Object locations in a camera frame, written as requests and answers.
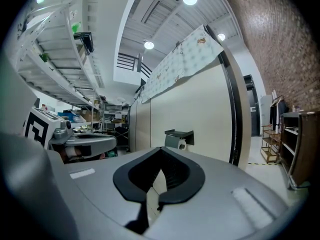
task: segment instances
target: cardboard box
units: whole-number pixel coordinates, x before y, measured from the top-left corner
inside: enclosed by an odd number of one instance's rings
[[[92,112],[86,109],[77,110],[77,114],[82,116],[87,122],[91,122]],[[93,112],[93,121],[99,121],[99,113]]]

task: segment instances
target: ceiling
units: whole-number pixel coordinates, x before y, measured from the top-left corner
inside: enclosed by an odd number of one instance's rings
[[[143,62],[151,69],[200,25],[209,25],[216,34],[225,34],[228,45],[242,39],[237,20],[227,0],[197,0],[186,5],[182,0],[160,0],[147,21],[133,19],[141,0],[135,0],[127,18],[120,52],[136,56],[144,53]],[[146,50],[145,40],[152,41],[154,48]]]

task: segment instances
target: white partition wall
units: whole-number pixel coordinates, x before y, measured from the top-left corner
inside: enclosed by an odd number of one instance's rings
[[[129,145],[130,152],[136,152],[137,101],[130,107]]]
[[[139,98],[136,102],[135,150],[140,151],[151,148],[151,102],[141,104]]]
[[[164,146],[165,131],[171,129],[194,131],[194,145],[187,145],[188,151],[229,162],[231,105],[218,59],[151,100],[151,146]]]

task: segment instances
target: floor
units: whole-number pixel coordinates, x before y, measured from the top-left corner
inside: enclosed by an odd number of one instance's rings
[[[308,190],[288,190],[288,178],[282,165],[266,164],[266,160],[260,153],[261,145],[261,137],[251,138],[248,163],[256,164],[248,164],[245,172],[276,192],[288,206],[294,205],[308,194]]]

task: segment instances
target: toilet paper holder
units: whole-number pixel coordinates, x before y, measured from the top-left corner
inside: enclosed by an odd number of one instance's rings
[[[175,129],[166,130],[165,132],[164,146],[177,148],[179,140],[184,139],[186,144],[195,145],[194,131],[176,131]]]

